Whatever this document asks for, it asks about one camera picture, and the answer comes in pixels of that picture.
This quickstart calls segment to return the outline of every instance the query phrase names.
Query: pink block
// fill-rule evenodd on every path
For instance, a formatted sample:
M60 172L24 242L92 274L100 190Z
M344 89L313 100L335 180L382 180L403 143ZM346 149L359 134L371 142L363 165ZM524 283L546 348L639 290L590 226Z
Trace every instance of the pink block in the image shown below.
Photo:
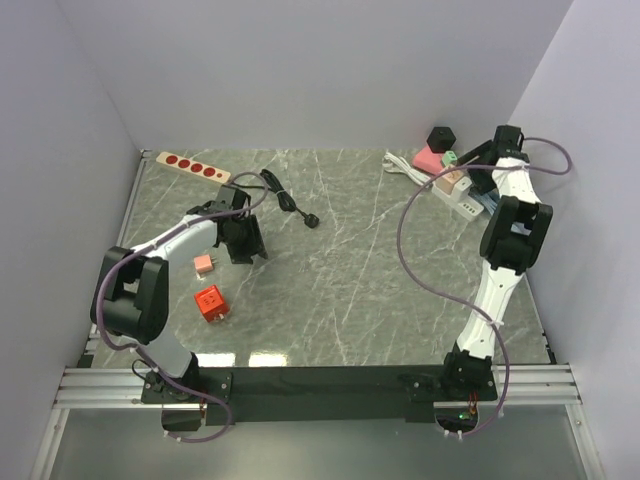
M193 259L193 263L196 266L196 272L207 273L213 270L213 263L209 255L201 255Z
M431 175L442 170L442 154L433 153L427 145L413 157L413 166Z

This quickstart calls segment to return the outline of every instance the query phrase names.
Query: wooden power strip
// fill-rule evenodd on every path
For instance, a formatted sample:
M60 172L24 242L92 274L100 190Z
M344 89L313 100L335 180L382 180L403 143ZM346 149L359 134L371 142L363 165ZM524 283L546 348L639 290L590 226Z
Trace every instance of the wooden power strip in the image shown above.
M221 170L211 165L194 162L185 157L174 155L169 152L162 152L156 158L156 162L174 171L185 173L193 178L200 178L208 182L227 183L231 174L226 170Z

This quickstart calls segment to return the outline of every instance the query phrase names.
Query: black cube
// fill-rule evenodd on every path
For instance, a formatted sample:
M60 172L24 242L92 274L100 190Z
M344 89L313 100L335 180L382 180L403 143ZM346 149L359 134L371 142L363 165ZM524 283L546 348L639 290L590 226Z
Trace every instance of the black cube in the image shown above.
M427 145L433 153L451 150L454 143L456 143L456 136L449 127L433 127L427 138Z

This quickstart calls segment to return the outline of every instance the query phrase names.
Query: black metal bar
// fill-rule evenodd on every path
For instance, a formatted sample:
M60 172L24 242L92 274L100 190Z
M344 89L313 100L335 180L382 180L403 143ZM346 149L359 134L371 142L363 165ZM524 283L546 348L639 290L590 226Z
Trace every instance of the black metal bar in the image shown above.
M235 422L404 418L434 422L433 402L467 401L469 390L445 387L442 365L366 367L201 368L204 388L223 398ZM147 377L149 383L157 377ZM495 382L476 390L478 400L497 398ZM167 395L157 384L143 389L143 403L193 403ZM208 405L207 425L226 415Z

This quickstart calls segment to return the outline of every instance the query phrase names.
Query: gray floor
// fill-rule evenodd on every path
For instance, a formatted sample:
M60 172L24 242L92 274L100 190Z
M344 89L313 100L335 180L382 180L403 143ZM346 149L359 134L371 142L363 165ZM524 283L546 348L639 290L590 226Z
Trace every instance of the gray floor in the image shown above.
M279 210L274 195L256 210L269 260L231 265L211 249L215 271L196 278L191 265L171 271L170 325L184 345L209 354L205 364L391 365L441 363L468 310L425 293L400 267L395 236L414 184L385 173L383 150L176 151L238 173L268 168L300 208L321 218L308 229ZM410 151L396 151L410 157ZM125 246L149 240L194 205L215 198L206 182L153 160L144 167ZM480 280L478 246L487 224L468 223L431 193L409 215L404 245L425 281L473 299ZM207 324L192 298L216 284L231 306ZM509 304L501 330L515 363L548 363L526 284ZM100 345L95 367L129 366L133 357Z

